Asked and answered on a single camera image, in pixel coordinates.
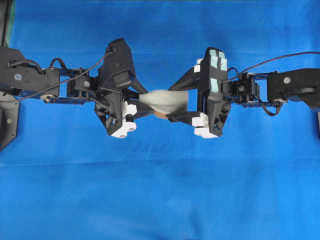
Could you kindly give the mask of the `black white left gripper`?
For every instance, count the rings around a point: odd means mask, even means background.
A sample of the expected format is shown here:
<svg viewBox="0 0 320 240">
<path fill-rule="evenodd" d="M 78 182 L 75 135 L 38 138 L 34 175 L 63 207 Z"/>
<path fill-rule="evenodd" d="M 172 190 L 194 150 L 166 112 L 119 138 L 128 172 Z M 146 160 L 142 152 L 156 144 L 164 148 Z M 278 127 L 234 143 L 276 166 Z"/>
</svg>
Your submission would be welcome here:
<svg viewBox="0 0 320 240">
<path fill-rule="evenodd" d="M 148 90 L 129 69 L 121 69 L 119 62 L 105 62 L 96 80 L 94 111 L 109 136 L 125 138 L 130 129 L 136 129 L 134 120 L 155 113 L 149 105 L 139 100 L 139 94 L 146 94 Z M 127 88 L 137 93 L 128 93 L 125 97 Z"/>
</svg>

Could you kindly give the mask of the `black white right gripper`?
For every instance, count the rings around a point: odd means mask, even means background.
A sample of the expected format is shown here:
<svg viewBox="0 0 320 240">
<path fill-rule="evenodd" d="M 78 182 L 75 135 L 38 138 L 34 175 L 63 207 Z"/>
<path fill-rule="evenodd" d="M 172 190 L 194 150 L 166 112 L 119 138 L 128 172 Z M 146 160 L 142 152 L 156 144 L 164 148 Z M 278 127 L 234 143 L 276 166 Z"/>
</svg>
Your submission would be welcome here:
<svg viewBox="0 0 320 240">
<path fill-rule="evenodd" d="M 197 111 L 178 111 L 167 115 L 170 122 L 192 123 L 194 133 L 202 138 L 218 138 L 223 135 L 223 127 L 231 110 L 230 83 L 221 82 L 223 93 L 222 101 L 213 102 L 205 99 L 199 93 L 198 81 L 200 79 L 201 61 L 190 68 L 178 81 L 169 87 L 169 91 L 188 91 L 197 89 Z"/>
</svg>

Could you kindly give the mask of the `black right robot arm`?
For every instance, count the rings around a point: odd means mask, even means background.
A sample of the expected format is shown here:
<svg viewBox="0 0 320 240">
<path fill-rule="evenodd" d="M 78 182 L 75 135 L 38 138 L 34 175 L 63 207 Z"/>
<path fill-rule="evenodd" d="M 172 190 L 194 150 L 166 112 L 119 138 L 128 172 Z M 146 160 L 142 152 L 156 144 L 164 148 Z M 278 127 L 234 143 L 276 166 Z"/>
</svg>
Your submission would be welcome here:
<svg viewBox="0 0 320 240">
<path fill-rule="evenodd" d="M 170 87 L 171 91 L 197 90 L 196 111 L 168 114 L 171 122 L 194 127 L 203 138 L 221 137 L 232 104 L 262 108 L 276 116 L 288 101 L 304 102 L 320 110 L 320 70 L 303 68 L 287 72 L 252 74 L 244 72 L 238 80 L 228 81 L 227 60 L 209 56 L 191 68 Z"/>
</svg>

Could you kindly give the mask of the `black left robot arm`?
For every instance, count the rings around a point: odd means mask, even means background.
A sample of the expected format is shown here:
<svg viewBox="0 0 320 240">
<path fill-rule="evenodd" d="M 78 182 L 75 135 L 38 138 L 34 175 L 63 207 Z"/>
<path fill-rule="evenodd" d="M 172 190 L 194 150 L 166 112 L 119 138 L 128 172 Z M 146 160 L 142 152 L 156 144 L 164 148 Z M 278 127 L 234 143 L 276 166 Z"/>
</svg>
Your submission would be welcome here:
<svg viewBox="0 0 320 240">
<path fill-rule="evenodd" d="M 90 70 L 67 68 L 61 58 L 41 68 L 13 48 L 0 48 L 0 90 L 23 99 L 50 104 L 83 105 L 93 102 L 94 112 L 108 135 L 125 138 L 137 128 L 135 120 L 155 111 L 139 96 L 147 90 L 136 78 L 130 47 L 123 38 L 109 43 L 96 77 Z"/>
</svg>

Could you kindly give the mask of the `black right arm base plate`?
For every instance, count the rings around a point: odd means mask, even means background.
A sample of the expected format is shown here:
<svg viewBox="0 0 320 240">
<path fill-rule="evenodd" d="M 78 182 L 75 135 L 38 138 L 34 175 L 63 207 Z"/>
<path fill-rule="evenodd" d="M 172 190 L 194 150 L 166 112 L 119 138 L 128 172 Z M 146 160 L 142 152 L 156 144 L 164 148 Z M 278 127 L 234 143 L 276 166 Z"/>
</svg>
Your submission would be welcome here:
<svg viewBox="0 0 320 240">
<path fill-rule="evenodd" d="M 320 138 L 320 112 L 317 112 L 317 120 L 316 120 L 316 123 L 317 123 L 317 129 L 318 129 L 318 136 Z"/>
</svg>

